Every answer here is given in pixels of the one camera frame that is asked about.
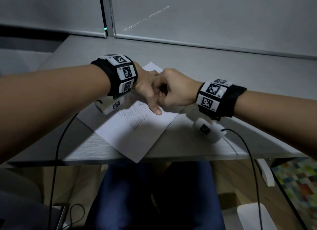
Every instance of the gray desk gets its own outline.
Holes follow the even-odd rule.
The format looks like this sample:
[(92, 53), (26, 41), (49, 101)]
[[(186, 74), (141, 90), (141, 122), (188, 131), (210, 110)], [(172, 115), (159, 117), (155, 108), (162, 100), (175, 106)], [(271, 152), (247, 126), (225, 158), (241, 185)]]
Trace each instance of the gray desk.
[[(249, 90), (317, 100), (317, 61), (127, 39), (69, 36), (41, 69), (89, 64), (97, 56), (106, 53), (129, 55), (141, 66), (153, 62), (162, 69), (173, 67), (200, 81), (219, 77)], [(191, 129), (192, 120), (197, 114), (194, 106), (184, 108), (143, 160), (248, 158), (240, 139), (230, 132), (217, 144), (210, 144), (194, 134)], [(238, 119), (222, 119), (221, 124), (239, 132), (255, 158), (304, 156), (289, 145)], [(51, 165), (65, 126), (66, 123), (62, 124), (9, 162), (15, 166)], [(75, 119), (62, 141), (59, 160), (61, 165), (108, 164), (125, 160), (125, 157)]]

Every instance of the pencil sketch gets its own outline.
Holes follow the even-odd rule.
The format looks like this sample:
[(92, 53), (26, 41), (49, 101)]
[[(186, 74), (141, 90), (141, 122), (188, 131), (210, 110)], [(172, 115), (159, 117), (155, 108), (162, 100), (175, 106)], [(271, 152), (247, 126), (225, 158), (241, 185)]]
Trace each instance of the pencil sketch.
[(121, 105), (119, 114), (135, 130), (142, 121), (151, 117), (152, 111), (142, 99), (130, 93)]

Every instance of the cord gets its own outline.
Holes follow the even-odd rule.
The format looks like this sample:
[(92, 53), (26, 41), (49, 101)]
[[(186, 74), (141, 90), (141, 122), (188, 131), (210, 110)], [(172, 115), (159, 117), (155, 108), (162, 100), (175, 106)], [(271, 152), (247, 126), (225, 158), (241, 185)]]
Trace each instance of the cord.
[(52, 181), (52, 190), (51, 190), (51, 197), (50, 197), (50, 208), (49, 208), (49, 222), (47, 225), (47, 229), (50, 230), (51, 229), (51, 221), (52, 221), (52, 206), (53, 206), (53, 193), (54, 193), (54, 185), (55, 185), (55, 178), (56, 178), (56, 169), (57, 169), (57, 160), (58, 160), (58, 151), (59, 151), (59, 147), (61, 144), (61, 140), (63, 139), (68, 127), (70, 126), (70, 124), (73, 122), (73, 120), (76, 118), (76, 116), (79, 114), (79, 112), (73, 116), (73, 118), (69, 121), (69, 123), (67, 124), (65, 130), (63, 131), (58, 144), (57, 144), (57, 148), (56, 148), (56, 155), (55, 155), (55, 160), (54, 160), (54, 173), (53, 173), (53, 181)]
[(251, 152), (250, 152), (250, 150), (249, 150), (249, 148), (248, 148), (248, 146), (247, 146), (247, 143), (245, 143), (244, 139), (243, 139), (237, 132), (235, 132), (235, 131), (232, 130), (232, 129), (228, 129), (228, 128), (224, 128), (224, 129), (222, 129), (221, 131), (231, 131), (231, 132), (235, 133), (238, 137), (240, 137), (240, 139), (243, 141), (245, 147), (247, 148), (247, 151), (248, 151), (248, 153), (249, 153), (249, 156), (250, 156), (250, 159), (251, 159), (251, 163), (252, 163), (254, 178), (255, 178), (255, 181), (256, 181), (256, 198), (257, 198), (258, 206), (259, 206), (260, 227), (261, 227), (261, 230), (263, 230), (262, 216), (261, 216), (261, 207), (260, 207), (259, 186), (258, 186), (258, 183), (257, 183), (256, 169), (255, 169), (255, 167), (254, 167), (254, 162), (253, 162), (253, 158), (252, 158)]
[[(74, 206), (80, 206), (82, 208), (82, 210), (83, 210), (82, 217), (79, 220), (75, 221), (75, 222), (73, 222), (73, 219), (72, 219), (72, 209), (73, 209)], [(61, 230), (64, 230), (65, 228), (71, 229), (73, 227), (73, 224), (80, 222), (84, 218), (84, 216), (85, 216), (85, 208), (84, 208), (84, 206), (82, 204), (76, 203), (76, 204), (72, 205), (70, 207), (70, 209), (69, 209), (70, 224), (68, 224), (67, 226), (63, 227)]]

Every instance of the white paper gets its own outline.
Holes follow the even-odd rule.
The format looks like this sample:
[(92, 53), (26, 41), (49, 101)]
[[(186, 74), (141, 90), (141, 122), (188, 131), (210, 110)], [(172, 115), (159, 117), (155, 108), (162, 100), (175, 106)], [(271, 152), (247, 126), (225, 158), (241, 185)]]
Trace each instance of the white paper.
[[(152, 62), (143, 69), (162, 72)], [(149, 109), (142, 96), (130, 92), (119, 109), (109, 115), (102, 114), (91, 104), (77, 118), (123, 155), (139, 162), (181, 109), (162, 109), (162, 115), (158, 116)]]

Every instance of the blue pants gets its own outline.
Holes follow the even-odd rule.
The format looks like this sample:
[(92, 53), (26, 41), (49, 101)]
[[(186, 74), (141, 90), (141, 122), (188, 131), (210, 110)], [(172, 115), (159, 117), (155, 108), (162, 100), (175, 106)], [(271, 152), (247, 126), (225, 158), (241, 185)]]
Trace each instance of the blue pants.
[(208, 161), (173, 162), (159, 178), (149, 163), (109, 165), (85, 227), (225, 229)]

